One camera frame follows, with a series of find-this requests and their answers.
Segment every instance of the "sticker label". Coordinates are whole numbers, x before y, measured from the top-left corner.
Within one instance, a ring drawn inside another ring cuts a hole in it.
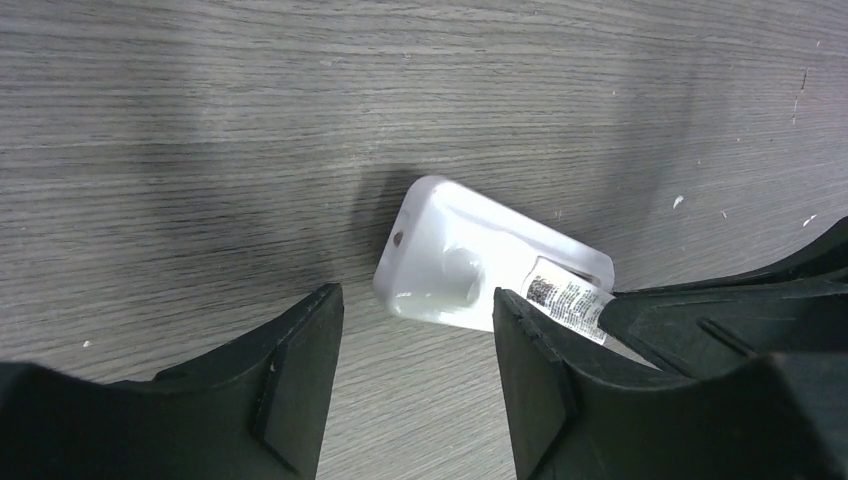
[[[560,325],[601,345],[606,341],[598,317],[614,297],[557,264],[540,257],[521,295]]]

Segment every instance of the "laminate floor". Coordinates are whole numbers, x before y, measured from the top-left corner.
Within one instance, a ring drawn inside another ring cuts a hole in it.
[[[0,356],[147,379],[338,281],[319,477],[513,478],[492,336],[371,293],[406,188],[751,269],[848,213],[846,65],[825,0],[2,2]]]

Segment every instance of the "plastic packaging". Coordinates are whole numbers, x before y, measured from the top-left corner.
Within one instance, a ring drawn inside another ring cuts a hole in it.
[[[428,176],[406,194],[374,291],[398,316],[492,331],[495,288],[521,292],[540,258],[598,291],[612,289],[607,255],[458,183]]]

